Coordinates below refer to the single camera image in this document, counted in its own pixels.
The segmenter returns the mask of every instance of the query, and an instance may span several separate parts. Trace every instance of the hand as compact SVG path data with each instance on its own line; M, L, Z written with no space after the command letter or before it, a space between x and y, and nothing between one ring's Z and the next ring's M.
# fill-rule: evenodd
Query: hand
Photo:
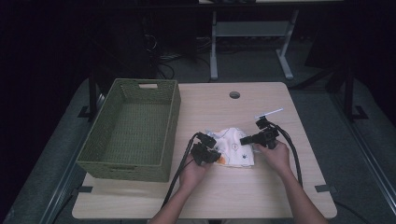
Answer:
M206 172L210 169L212 163L198 165L191 154L187 156L185 167L180 174L180 189L185 189L191 193L195 187L204 179Z
M268 147L263 147L260 144L255 145L267 160L268 164L279 174L283 175L285 172L291 171L290 169L290 159L289 159L289 149L286 144L276 141L276 147L274 149L269 149Z

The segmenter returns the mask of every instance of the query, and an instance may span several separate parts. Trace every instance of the towel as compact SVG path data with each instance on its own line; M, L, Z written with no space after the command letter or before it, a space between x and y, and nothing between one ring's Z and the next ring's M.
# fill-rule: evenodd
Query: towel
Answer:
M216 163L232 167L254 165L252 145L241 145L240 139L247 135L238 128L229 128L218 133L207 132L216 140L214 149L221 153Z

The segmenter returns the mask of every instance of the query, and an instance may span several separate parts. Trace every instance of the woven basket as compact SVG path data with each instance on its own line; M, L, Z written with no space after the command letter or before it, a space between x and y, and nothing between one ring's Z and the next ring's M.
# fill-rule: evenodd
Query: woven basket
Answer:
M175 80L116 79L78 165L96 178L167 182L179 109Z

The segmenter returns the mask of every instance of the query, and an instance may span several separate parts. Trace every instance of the black cable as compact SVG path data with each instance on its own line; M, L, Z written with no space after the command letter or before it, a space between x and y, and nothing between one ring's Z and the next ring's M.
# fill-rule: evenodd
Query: black cable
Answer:
M187 164L184 165L183 170L184 170L184 168L186 168L186 166L188 166L192 161L194 161L194 159L192 159L192 160L190 160L189 162L187 162Z
M297 179L302 187L303 186L303 177L301 175L300 160L298 159L296 147L292 143L289 134L285 130L281 129L278 125L275 125L273 122L268 121L268 123L273 125L280 133L282 133L282 135L285 137L286 141L288 141L288 144L291 148L291 152L293 153L294 161L296 163Z
M175 57L172 57L172 58L169 58L169 59L162 59L162 63L170 63L170 62L172 62L174 60L179 60L179 59L181 59L183 57L184 57L183 55L178 55L178 56L175 56Z
M203 58L200 58L200 57L195 57L196 59L199 59L199 60L201 60L202 62L204 62L209 68L210 68L210 64L209 64L209 62L207 62L205 59L203 59Z
M164 73L160 68L158 68L158 71L160 72L161 75L163 75L163 77L164 77L165 79L173 79L173 78L175 77L175 69L174 69L172 66L170 66L170 65L168 65L168 64L164 64L164 63L159 63L158 65L162 65L162 66L165 66L165 67L168 67L169 69L171 69L171 71L172 71L172 76L167 77L167 76L165 75L165 73Z
M320 80L330 74L333 74L334 72L339 71L341 68L342 68L342 66L340 64L336 64L333 67L330 67L323 71L320 71L319 73L315 74L314 76L310 77L309 79L307 79L297 85L288 87L288 89L289 90L302 90L302 89L314 84L318 80Z
M187 156L188 156L189 153L190 153L190 148L191 148L191 146L192 146L192 143L193 143L193 141L194 141L194 138L195 138L197 135L198 135L198 133L195 133L195 134L192 136L192 138L190 139L189 143L187 144L186 151L184 152L184 155L183 155L183 158L181 159L180 165L178 166L177 171L176 171L176 173L175 173L175 175L174 175L174 178L172 179L172 183L171 183L171 185L169 186L169 190L168 190L168 192L166 193L166 196L165 196L165 199L163 200L163 205L161 206L161 208L163 208L163 207L168 203L169 198L171 197L173 188L175 187L176 181L177 181L178 177L180 176L180 173L183 171L184 167L186 167L186 166L187 166L188 164L190 164L190 162L191 162L191 161L189 161L188 164L184 165L184 163L186 162Z
M355 215L356 217L360 218L364 223L366 224L372 224L370 221L368 221L366 218L364 218L363 216L361 216L359 213L357 213L355 210L353 210L352 208L348 207L347 205L334 201L334 203L338 206L341 206L343 208L345 208L346 210L348 210L349 212L351 212L353 215Z
M222 39L223 37L216 38L216 43L219 43ZM209 53L212 50L211 48L212 48L212 41L210 41L210 43L204 48L198 48L197 54Z

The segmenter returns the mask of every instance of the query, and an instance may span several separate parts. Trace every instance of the metal frame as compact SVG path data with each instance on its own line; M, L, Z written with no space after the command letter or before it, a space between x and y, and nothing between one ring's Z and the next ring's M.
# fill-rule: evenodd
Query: metal frame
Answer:
M276 50L276 56L279 59L285 77L293 79L293 74L285 56L298 13L299 10L294 10L289 21L217 21L217 12L213 11L210 79L217 80L219 78L218 60L216 57L217 36L284 36L285 42L281 49Z
M376 184L381 189L382 194L384 195L385 200L387 200L393 214L396 215L395 188L389 182L387 176L385 175L384 171L382 170L381 166L376 160L372 150L364 140L364 137L361 135L361 132L359 131L358 127L356 127L356 124L350 120L348 114L345 113L345 109L343 109L343 104L341 103L341 100L338 97L336 97L334 94L331 94L331 97L333 103L336 105L336 108L339 110L339 113L342 114L341 118L343 119L344 123L346 124L346 126L352 133L353 137L355 138L355 141L359 145L361 149L361 156L363 157L364 161L367 164L367 167L372 173Z
M67 190L70 187L71 180L74 177L76 171L77 171L77 164L76 164L76 159L78 157L78 153L81 150L82 145L84 144L85 139L87 138L88 132L90 131L93 122L92 120L95 118L96 111L102 107L102 104L105 100L105 96L101 93L98 98L92 96L92 87L94 85L93 80L90 79L90 105L92 107L94 113L91 113L91 115L87 118L89 118L89 124L84 128L83 135L80 137L78 146L76 147L75 151L73 152L72 157L70 158L69 163L67 164L64 173L62 175L62 178L60 182L58 183L56 189L52 192L51 199L49 201L49 204L46 208L46 211L44 212L43 216L40 219L40 223L52 223L56 217L56 215L60 212L62 208L62 203L64 202L64 198L67 196Z

